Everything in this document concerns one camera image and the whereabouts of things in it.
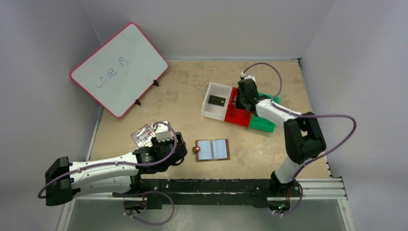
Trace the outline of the green plastic bin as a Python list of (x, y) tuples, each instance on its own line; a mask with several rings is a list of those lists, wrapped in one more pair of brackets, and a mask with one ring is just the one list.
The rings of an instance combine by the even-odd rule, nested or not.
[(272, 133), (275, 130), (275, 124), (268, 121), (267, 119), (255, 116), (255, 115), (251, 115), (251, 119), (249, 122), (248, 127), (249, 128), (253, 128), (253, 129), (257, 129), (257, 130), (261, 130), (264, 132), (269, 132)]

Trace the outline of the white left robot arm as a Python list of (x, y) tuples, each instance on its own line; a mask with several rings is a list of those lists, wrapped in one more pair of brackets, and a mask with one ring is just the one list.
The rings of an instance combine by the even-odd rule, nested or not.
[(176, 132), (175, 139), (159, 142), (152, 138), (152, 143), (151, 147), (104, 160), (70, 162), (67, 156), (56, 159), (45, 172), (46, 205), (62, 205), (94, 193), (139, 193), (141, 175), (178, 166), (188, 153), (180, 132)]

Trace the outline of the white plastic bin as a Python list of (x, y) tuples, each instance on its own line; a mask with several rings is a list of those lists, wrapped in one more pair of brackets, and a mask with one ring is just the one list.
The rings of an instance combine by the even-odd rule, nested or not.
[(224, 121), (231, 93), (231, 86), (210, 82), (202, 104), (201, 115)]

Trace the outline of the brown leather card holder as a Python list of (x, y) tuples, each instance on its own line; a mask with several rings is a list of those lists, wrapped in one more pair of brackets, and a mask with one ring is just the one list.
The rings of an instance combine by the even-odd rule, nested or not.
[(228, 139), (196, 140), (192, 152), (196, 161), (221, 161), (230, 160)]

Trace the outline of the pack of coloured markers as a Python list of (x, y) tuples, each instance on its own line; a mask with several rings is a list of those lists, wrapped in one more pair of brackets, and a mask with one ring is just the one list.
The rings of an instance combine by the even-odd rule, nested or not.
[(139, 148), (151, 147), (153, 145), (152, 143), (153, 137), (155, 137), (155, 132), (148, 124), (140, 127), (137, 131), (131, 134), (131, 138)]

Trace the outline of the red plastic bin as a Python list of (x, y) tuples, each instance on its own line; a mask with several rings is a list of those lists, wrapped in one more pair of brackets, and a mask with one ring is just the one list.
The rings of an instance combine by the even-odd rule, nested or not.
[(250, 120), (251, 120), (251, 114), (247, 112), (246, 110), (243, 109), (237, 109), (235, 106), (235, 100), (237, 96), (237, 91), (236, 88), (233, 87), (231, 94), (230, 94), (230, 99), (228, 101), (228, 106), (227, 110), (225, 113), (225, 118), (224, 121), (236, 125), (240, 125), (243, 127), (248, 127)]

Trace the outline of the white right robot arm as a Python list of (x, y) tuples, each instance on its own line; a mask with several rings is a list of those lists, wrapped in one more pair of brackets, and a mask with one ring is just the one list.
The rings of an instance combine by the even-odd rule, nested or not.
[(312, 112), (302, 114), (289, 110), (276, 104), (271, 97), (259, 95), (253, 79), (238, 81), (236, 105), (283, 128), (287, 157), (271, 174), (269, 186), (272, 192), (291, 187), (306, 161), (326, 150), (321, 128)]

